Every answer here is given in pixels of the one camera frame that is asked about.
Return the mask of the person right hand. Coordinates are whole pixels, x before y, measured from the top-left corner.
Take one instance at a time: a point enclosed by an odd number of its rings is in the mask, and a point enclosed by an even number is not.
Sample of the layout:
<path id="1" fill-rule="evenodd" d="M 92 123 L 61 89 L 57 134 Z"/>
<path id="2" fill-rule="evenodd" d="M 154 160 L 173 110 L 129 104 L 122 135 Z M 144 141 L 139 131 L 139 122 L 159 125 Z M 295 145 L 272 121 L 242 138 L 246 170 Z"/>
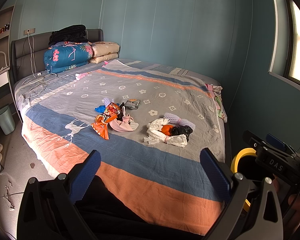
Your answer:
<path id="1" fill-rule="evenodd" d="M 273 181 L 278 198 L 281 198 L 286 191 L 284 187 L 285 183 L 275 176 Z M 289 214 L 283 220 L 284 236 L 291 237 L 300 226 L 300 196 L 295 200 L 291 207 Z"/>

